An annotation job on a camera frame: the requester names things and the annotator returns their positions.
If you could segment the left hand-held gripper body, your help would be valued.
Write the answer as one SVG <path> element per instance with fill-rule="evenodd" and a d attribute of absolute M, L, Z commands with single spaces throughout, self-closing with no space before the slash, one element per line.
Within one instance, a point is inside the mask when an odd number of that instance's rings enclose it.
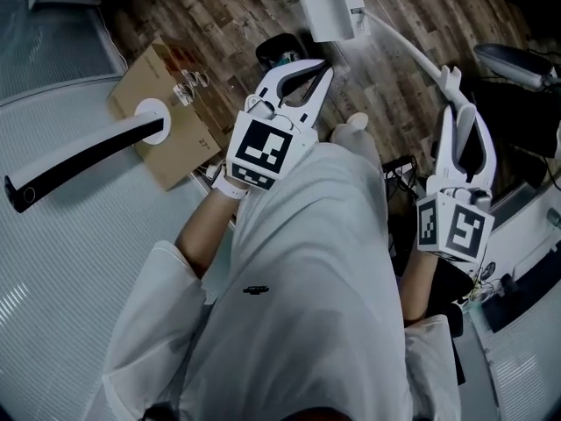
<path fill-rule="evenodd" d="M 254 94 L 236 118 L 226 154 L 226 174 L 254 188 L 269 190 L 318 142 L 314 129 L 296 127 L 288 117 Z"/>

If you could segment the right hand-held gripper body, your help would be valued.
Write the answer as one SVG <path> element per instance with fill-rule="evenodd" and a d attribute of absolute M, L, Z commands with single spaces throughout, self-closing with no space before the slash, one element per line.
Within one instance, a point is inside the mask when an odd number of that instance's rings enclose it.
<path fill-rule="evenodd" d="M 490 203 L 485 189 L 431 176 L 416 203 L 417 249 L 448 261 L 481 262 L 494 226 Z"/>

